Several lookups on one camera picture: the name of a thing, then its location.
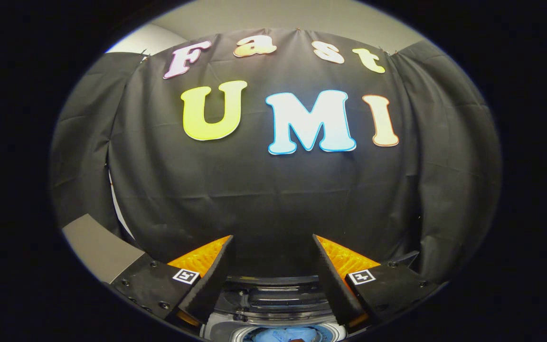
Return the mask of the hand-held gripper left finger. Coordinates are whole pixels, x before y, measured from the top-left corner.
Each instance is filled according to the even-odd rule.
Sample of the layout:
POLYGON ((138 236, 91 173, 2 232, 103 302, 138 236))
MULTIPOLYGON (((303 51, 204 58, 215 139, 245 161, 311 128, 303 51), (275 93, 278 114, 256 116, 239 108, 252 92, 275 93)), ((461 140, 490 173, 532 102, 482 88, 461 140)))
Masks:
POLYGON ((228 235, 167 263, 143 254, 109 286, 159 320, 198 328, 214 312, 234 259, 234 236, 228 235))

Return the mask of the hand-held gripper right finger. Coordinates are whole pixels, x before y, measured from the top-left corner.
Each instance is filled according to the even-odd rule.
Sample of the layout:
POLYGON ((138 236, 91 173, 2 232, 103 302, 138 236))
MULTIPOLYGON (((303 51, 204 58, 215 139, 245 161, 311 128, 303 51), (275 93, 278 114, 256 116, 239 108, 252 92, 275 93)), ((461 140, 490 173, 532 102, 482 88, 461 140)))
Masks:
POLYGON ((418 251, 373 261, 321 236, 312 240, 319 282, 337 322, 347 328, 388 324, 443 287, 411 269, 418 251))

